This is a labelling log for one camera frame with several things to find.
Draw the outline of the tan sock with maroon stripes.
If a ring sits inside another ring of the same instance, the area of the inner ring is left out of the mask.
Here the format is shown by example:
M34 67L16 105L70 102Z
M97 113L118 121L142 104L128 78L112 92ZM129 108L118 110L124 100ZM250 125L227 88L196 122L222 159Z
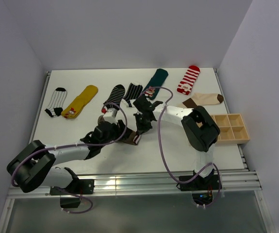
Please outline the tan sock with maroon stripes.
M123 133L124 129L126 129L126 132L124 133L123 137L118 141L119 143L125 143L134 146L138 145L141 139L141 135L138 132L135 132L132 129L126 127L122 120L117 121L117 129L117 137L119 137Z

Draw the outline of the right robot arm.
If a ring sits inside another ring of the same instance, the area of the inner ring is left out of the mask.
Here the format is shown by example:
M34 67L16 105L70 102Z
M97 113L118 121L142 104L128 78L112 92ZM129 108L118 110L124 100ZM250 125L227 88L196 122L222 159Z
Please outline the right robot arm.
M136 113L136 126L140 134L148 132L153 121L158 123L158 143L161 158L170 177L179 184L194 183L199 189L205 189L210 183L215 172L220 180L220 171L213 162L213 151L220 135L220 129L202 106L196 108L180 108L170 106L167 102L148 101L146 97L139 97L134 101ZM196 151L196 167L192 178L186 181L176 179L170 171L164 156L161 140L161 121L169 122L184 129L189 144Z

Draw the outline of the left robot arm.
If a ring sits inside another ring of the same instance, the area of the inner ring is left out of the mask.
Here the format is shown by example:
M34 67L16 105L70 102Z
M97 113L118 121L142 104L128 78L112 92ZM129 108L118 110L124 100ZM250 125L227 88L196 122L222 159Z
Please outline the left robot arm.
M24 193L39 186L61 188L68 194L82 190L82 182L68 167L59 164L74 160L89 160L100 154L101 149L126 139L132 134L122 120L117 123L103 121L76 144L49 146L39 140L32 141L7 166L11 182Z

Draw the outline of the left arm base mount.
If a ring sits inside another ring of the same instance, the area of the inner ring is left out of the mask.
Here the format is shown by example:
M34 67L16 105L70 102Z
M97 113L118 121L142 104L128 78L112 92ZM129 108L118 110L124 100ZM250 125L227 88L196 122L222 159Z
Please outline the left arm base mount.
M60 196L60 207L62 208L62 211L70 214L83 214L93 208L93 202L84 195L93 194L94 183L93 179L78 179L76 181L72 181L66 188L56 186L51 187L49 194L51 196ZM88 209L81 211L72 210L78 208L83 201L90 204Z

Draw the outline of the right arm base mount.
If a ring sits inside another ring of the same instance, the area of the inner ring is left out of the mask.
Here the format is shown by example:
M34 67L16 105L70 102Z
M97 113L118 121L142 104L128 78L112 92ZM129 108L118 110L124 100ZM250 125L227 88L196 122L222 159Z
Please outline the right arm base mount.
M221 180L219 176L214 173L214 170L205 178L198 176L192 182L181 183L187 181L195 176L193 175L179 176L179 183L176 184L176 188L182 192L186 191L200 191L200 193L192 194L193 202L197 207L206 208L214 201L213 191L217 191L220 195L222 190Z

